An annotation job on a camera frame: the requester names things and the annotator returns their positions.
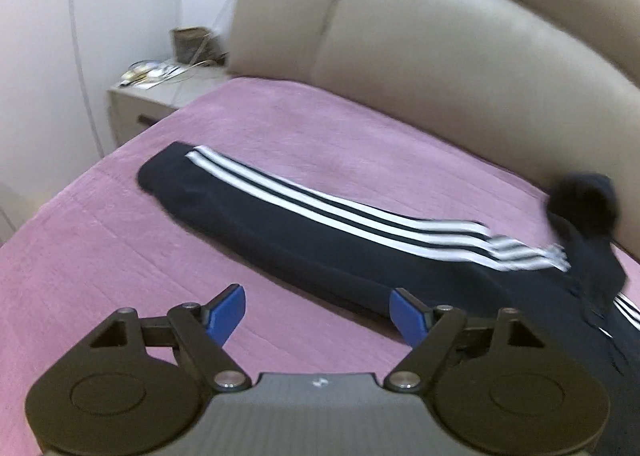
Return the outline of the white nightstand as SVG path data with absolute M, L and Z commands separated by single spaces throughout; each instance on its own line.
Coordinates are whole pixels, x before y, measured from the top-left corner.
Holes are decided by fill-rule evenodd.
M 118 86 L 107 90 L 108 116 L 116 146 L 122 146 L 157 121 L 230 79 L 224 67 L 192 66 L 158 83 Z

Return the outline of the pink quilted bedspread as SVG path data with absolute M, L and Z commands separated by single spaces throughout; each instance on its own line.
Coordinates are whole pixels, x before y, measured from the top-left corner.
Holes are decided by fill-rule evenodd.
M 1 450 L 33 455 L 29 387 L 108 314 L 160 315 L 232 283 L 247 312 L 228 352 L 258 372 L 387 372 L 391 335 L 314 302 L 180 226 L 138 187 L 142 164 L 176 141 L 214 157 L 213 175 L 264 198 L 307 187 L 414 222 L 469 221 L 494 236 L 551 244 L 544 194 L 437 138 L 310 86 L 236 79 L 102 160 L 1 249 Z

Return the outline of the clutter on nightstand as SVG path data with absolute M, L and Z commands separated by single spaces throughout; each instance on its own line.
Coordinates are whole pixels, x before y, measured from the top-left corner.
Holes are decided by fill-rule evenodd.
M 158 60 L 140 60 L 132 64 L 122 74 L 119 81 L 121 88 L 143 86 L 149 89 L 186 71 L 186 66 Z

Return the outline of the navy white-striped track pants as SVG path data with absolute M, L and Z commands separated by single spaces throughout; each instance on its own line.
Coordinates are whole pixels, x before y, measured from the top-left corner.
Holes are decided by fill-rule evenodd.
M 597 451 L 639 450 L 639 311 L 613 250 L 618 202 L 597 173 L 566 176 L 546 216 L 556 241 L 531 247 L 484 224 L 402 216 L 175 142 L 139 186 L 176 220 L 250 264 L 351 311 L 386 317 L 404 288 L 477 317 L 520 310 L 598 378 L 612 401 Z

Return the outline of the small brown box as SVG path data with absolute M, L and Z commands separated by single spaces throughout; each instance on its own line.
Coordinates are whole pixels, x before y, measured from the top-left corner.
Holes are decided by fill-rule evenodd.
M 195 65 L 209 60 L 221 64 L 224 61 L 226 52 L 218 32 L 206 27 L 186 27 L 171 29 L 170 36 L 178 63 Z

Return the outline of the beige leather headboard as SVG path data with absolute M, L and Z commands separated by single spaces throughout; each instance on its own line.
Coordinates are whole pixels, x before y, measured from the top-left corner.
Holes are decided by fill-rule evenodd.
M 639 0 L 236 0 L 229 53 L 541 186 L 604 173 L 639 250 Z

